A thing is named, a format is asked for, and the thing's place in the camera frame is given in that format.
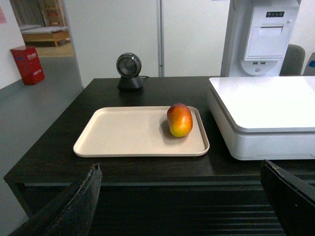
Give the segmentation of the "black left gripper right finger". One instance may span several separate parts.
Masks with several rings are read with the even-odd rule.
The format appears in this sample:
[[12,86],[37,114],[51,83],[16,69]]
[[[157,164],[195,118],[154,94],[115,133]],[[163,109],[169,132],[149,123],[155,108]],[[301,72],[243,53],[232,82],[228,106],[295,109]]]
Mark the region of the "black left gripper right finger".
[[260,165],[260,182],[287,236],[315,234],[315,188],[269,160]]

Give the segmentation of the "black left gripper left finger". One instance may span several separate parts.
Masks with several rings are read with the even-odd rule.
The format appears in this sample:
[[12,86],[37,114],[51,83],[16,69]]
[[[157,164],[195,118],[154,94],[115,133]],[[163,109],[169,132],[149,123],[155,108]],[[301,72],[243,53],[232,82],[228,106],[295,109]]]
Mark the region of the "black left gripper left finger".
[[102,172],[99,164],[82,174],[11,236],[87,236],[94,218]]

